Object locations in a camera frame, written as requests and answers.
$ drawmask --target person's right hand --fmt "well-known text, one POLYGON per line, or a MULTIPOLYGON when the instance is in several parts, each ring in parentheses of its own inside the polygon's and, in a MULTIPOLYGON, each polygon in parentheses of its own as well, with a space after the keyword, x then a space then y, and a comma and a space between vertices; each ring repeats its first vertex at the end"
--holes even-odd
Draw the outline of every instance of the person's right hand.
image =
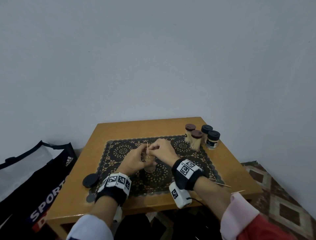
POLYGON ((173 166, 174 163, 179 159, 170 141, 159 138, 153 144, 151 144, 146 150, 148 155, 156 156, 162 162, 173 166))

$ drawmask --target bag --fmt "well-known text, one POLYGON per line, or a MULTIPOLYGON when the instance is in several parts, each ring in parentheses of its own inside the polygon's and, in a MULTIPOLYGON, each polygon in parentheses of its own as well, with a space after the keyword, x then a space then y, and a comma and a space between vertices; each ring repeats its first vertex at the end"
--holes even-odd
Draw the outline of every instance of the bag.
POLYGON ((55 235, 45 216, 76 161, 71 143, 52 146, 40 141, 0 164, 0 236, 55 235))

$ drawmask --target wristband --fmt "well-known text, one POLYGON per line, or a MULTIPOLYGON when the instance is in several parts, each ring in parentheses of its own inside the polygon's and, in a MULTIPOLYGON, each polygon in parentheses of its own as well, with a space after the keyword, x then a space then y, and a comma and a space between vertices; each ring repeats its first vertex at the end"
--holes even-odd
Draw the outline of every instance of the wristband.
POLYGON ((111 174, 102 182, 94 202, 102 196, 109 196, 122 206, 128 198, 130 187, 131 180, 128 176, 122 173, 111 174))
POLYGON ((171 171, 180 190, 193 190, 197 179, 204 176, 202 169, 186 158, 177 160, 171 171))

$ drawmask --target lid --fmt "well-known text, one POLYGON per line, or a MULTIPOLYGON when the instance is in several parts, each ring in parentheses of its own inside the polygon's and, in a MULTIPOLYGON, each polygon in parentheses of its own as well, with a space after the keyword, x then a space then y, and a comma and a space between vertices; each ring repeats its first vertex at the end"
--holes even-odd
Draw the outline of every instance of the lid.
POLYGON ((191 135, 193 138, 201 138, 203 136, 202 132, 199 130, 193 130, 191 135))
POLYGON ((221 136, 221 134, 217 131, 209 131, 209 133, 207 134, 207 138, 209 140, 213 140, 213 141, 219 140, 220 136, 221 136))
POLYGON ((197 127, 194 124, 186 124, 185 129, 188 131, 193 131, 195 130, 197 127))
POLYGON ((212 131, 213 127, 210 125, 203 125, 201 128, 202 133, 208 134, 209 131, 212 131))
POLYGON ((98 181, 98 175, 96 173, 91 173, 83 179, 82 185, 84 185, 86 188, 91 188, 94 187, 98 181))

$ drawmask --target sleeve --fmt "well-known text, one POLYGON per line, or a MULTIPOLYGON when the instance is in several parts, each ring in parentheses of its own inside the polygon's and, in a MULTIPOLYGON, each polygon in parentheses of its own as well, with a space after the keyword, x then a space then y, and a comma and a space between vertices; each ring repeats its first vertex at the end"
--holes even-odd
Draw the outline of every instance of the sleeve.
POLYGON ((221 220, 223 240, 293 240, 292 236, 266 221, 240 193, 231 196, 221 220))
POLYGON ((66 240, 113 240, 113 235, 104 221, 84 215, 73 225, 66 240))

